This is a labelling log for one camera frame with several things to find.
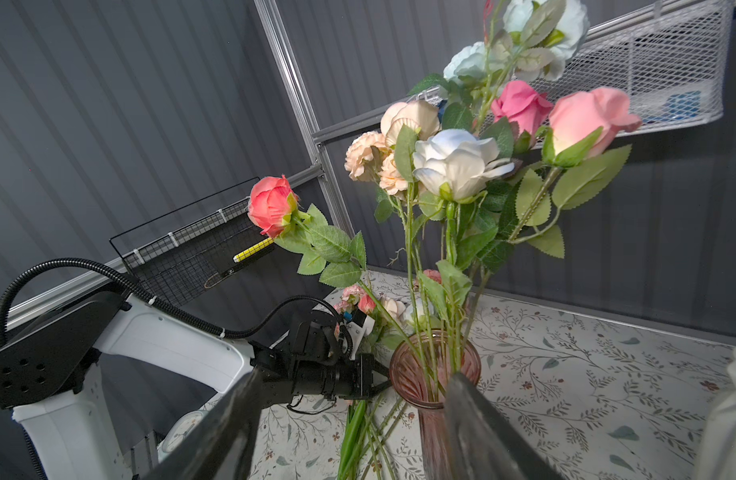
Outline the white green peony stem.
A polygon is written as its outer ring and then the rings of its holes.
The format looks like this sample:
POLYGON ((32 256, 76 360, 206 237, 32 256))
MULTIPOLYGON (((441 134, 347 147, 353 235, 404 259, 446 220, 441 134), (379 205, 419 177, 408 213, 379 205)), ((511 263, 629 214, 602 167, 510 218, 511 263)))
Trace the white green peony stem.
POLYGON ((448 102, 473 110, 481 131, 492 105, 513 80, 559 80, 590 29, 581 1, 488 1, 484 38, 456 53, 441 74, 433 73, 409 94, 437 87, 448 102))

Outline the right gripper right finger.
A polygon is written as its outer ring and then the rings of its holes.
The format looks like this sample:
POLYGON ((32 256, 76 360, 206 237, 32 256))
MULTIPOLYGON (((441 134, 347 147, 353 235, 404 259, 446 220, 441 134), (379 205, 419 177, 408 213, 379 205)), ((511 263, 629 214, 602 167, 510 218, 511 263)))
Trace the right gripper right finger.
POLYGON ((455 479, 561 477, 460 372, 448 383, 444 410, 455 479))

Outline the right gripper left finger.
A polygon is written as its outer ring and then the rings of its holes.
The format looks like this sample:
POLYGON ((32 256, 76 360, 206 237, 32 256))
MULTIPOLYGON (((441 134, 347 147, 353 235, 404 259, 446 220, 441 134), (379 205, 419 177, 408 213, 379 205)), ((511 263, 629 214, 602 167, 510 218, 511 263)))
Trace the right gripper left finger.
POLYGON ((247 479, 261 415, 262 376, 242 377, 149 479, 247 479))

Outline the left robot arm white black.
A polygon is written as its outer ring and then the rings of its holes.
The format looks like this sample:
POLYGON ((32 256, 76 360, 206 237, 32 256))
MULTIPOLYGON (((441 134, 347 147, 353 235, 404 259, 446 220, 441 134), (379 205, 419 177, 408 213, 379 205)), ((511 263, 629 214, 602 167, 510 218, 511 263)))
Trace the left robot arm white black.
POLYGON ((367 400, 382 373, 342 318, 319 302, 283 343, 210 332, 132 294, 100 291, 39 317, 0 345, 0 406, 32 441, 50 479, 129 479, 103 393, 100 357, 138 360, 268 408, 303 395, 367 400))

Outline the white ribbed ceramic vase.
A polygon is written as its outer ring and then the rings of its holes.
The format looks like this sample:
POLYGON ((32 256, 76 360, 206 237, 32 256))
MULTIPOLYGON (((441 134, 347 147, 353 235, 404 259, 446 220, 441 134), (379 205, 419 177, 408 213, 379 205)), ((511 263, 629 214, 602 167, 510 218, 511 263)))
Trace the white ribbed ceramic vase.
POLYGON ((736 479, 736 348, 733 356, 727 368, 733 388, 712 404, 693 479, 736 479))

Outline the cream pink rose stem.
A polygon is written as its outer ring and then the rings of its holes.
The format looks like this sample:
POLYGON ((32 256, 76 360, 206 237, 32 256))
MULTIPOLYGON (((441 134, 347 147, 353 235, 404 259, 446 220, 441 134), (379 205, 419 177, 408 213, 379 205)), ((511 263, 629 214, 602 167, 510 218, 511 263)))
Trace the cream pink rose stem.
POLYGON ((422 317, 431 316, 431 298, 425 290, 429 277, 424 273, 421 259, 421 242, 428 223, 437 221, 445 212, 445 201, 434 194, 421 180, 422 164, 415 154, 440 128, 436 107, 421 100, 399 102, 391 105, 381 122, 383 142, 373 146, 372 152, 379 158, 378 205, 375 219, 383 223, 397 217, 404 229, 401 253, 406 257, 406 270, 411 301, 415 309, 414 326, 426 338, 414 348, 422 364, 427 384, 442 392, 436 347, 432 339, 430 323, 421 324, 422 317))

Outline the magenta rose stem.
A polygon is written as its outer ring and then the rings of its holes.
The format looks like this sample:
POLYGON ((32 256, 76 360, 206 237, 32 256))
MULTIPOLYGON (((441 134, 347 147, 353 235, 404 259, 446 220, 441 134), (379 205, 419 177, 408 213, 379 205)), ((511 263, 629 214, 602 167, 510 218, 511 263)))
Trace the magenta rose stem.
POLYGON ((491 105, 501 157, 530 150, 553 108, 554 104, 547 95, 538 93, 527 82, 509 82, 491 105))

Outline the bundle of artificial flowers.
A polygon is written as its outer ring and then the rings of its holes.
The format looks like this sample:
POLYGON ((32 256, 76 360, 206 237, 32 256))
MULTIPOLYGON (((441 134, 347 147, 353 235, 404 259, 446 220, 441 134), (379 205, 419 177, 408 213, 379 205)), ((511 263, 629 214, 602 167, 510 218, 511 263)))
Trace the bundle of artificial flowers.
POLYGON ((346 287, 334 305, 347 323, 339 331, 353 341, 356 361, 370 364, 366 382, 371 391, 363 399, 349 402, 344 436, 339 451, 339 479, 395 479, 396 462, 388 447, 389 438, 405 421, 409 403, 390 391, 389 361, 400 347, 407 347, 432 318, 417 316, 417 291, 404 300, 390 296, 366 273, 346 287))

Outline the pale blue white rose stem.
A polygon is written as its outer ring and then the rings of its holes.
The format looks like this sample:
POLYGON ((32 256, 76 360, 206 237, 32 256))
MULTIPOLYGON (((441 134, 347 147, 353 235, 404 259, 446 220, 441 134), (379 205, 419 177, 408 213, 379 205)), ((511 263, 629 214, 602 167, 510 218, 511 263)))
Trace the pale blue white rose stem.
POLYGON ((475 257, 497 231, 495 222, 479 227, 476 218, 488 184, 513 173, 516 164, 501 157, 494 138, 479 139, 462 129, 438 131, 419 148, 415 159, 426 160, 421 180, 445 201, 445 212, 437 220, 443 225, 443 251, 437 263, 442 279, 429 278, 425 290, 432 301, 431 314, 447 335, 453 371, 457 371, 484 290, 474 284, 476 275, 482 280, 475 257))

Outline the coral red rose stem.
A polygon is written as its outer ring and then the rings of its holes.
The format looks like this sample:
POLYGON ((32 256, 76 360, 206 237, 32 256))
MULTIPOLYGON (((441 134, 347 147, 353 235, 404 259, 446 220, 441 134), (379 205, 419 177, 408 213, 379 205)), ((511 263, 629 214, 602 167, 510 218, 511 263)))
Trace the coral red rose stem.
MULTIPOLYGON (((421 293, 421 281, 417 280, 416 273, 420 270, 416 268, 416 254, 412 252, 415 240, 412 237, 412 226, 420 221, 411 220, 413 204, 418 194, 422 192, 423 187, 417 186, 417 181, 408 183, 405 192, 390 194, 388 190, 379 189, 380 200, 388 201, 390 210, 397 213, 403 220, 406 233, 406 245, 404 247, 407 256, 407 270, 409 289, 417 286, 417 290, 421 293)), ((267 176, 259 180, 251 189, 249 202, 249 218, 252 223, 262 229, 262 234, 266 235, 277 245, 285 250, 299 253, 304 256, 310 255, 316 257, 322 265, 312 268, 304 265, 304 270, 300 271, 301 275, 322 274, 327 269, 329 263, 344 267, 346 273, 339 274, 349 276, 349 281, 338 280, 336 283, 330 282, 326 277, 321 278, 321 283, 325 283, 334 287, 347 287, 352 280, 357 283, 358 270, 367 271, 367 260, 361 260, 358 255, 357 240, 359 235, 349 237, 342 229, 330 225, 322 213, 315 212, 312 209, 309 212, 301 211, 299 208, 299 197, 293 191, 290 182, 285 176, 273 177, 267 176)), ((412 304, 416 313, 414 314, 414 326, 417 333, 431 333, 431 327, 421 326, 421 310, 423 306, 422 300, 417 300, 414 294, 411 294, 412 304)), ((420 341, 419 347, 411 347, 415 352, 417 359, 427 370, 426 373, 433 374, 432 367, 437 367, 437 361, 432 359, 432 340, 420 341)))

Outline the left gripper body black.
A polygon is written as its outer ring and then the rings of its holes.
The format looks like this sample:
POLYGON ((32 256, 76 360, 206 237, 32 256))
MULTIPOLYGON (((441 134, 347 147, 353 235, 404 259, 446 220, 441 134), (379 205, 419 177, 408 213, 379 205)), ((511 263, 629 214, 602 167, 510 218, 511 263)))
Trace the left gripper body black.
POLYGON ((295 324, 279 345, 252 341, 251 365, 262 373, 264 402, 291 402, 297 396, 321 395, 328 400, 369 400, 390 387, 388 369, 370 353, 349 359, 351 341, 324 318, 295 324))

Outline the light pink rose stem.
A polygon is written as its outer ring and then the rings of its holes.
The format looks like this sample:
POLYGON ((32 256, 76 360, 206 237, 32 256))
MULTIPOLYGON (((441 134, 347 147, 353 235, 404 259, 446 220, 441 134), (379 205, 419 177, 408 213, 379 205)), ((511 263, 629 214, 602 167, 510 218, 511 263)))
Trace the light pink rose stem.
POLYGON ((642 118, 631 112, 630 95, 621 89, 600 87, 559 99, 548 124, 537 130, 541 159, 487 188, 481 209, 497 217, 497 231, 475 257, 482 281, 521 245, 563 259, 561 216, 598 196, 621 172, 632 147, 610 145, 619 133, 641 125, 642 118))

